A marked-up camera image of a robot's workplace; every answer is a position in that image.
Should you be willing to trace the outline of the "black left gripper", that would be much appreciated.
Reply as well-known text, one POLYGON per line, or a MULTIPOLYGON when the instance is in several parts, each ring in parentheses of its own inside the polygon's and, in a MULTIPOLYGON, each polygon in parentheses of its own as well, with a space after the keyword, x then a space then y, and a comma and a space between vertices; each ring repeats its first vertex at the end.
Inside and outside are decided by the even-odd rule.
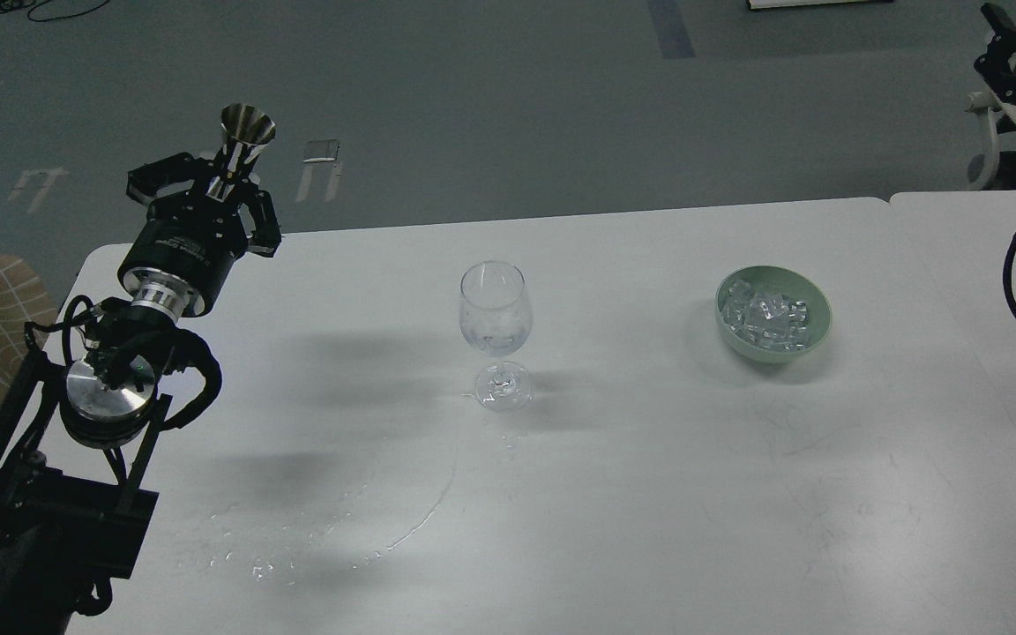
POLYGON ((282 243, 271 194, 249 181, 225 201, 193 186, 158 196, 172 185, 208 181, 211 168, 210 158, 177 153, 126 173, 126 196, 146 207, 146 224, 117 278, 133 297, 150 281, 176 290, 178 300, 164 309, 174 318, 208 314, 239 258, 273 258, 282 243))

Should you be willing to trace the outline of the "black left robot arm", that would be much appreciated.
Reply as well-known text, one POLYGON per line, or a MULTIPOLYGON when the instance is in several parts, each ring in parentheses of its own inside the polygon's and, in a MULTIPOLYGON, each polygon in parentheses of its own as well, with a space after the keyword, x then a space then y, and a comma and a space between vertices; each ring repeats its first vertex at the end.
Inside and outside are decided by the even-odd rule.
POLYGON ((64 634, 128 579, 158 496, 142 482, 158 437, 217 400, 223 371, 181 328, 208 314, 246 254, 282 236, 251 177, 262 142, 131 170, 146 223, 116 271, 123 296, 71 300, 25 322, 26 354, 0 407, 0 634, 64 634))

